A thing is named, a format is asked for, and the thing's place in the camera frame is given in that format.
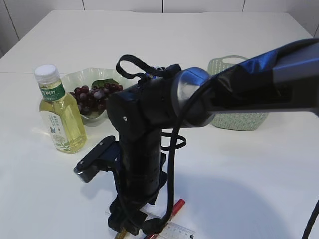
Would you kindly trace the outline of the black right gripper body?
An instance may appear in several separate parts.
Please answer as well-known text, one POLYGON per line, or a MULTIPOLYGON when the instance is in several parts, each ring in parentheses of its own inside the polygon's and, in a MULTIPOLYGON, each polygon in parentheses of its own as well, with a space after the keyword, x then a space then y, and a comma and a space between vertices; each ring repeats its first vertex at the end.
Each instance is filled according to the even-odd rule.
POLYGON ((141 208, 155 204, 160 188, 167 181, 167 174, 162 171, 165 155, 160 149, 137 155, 122 151, 118 161, 120 171, 114 174, 117 197, 109 207, 108 226, 136 236, 147 218, 141 208))

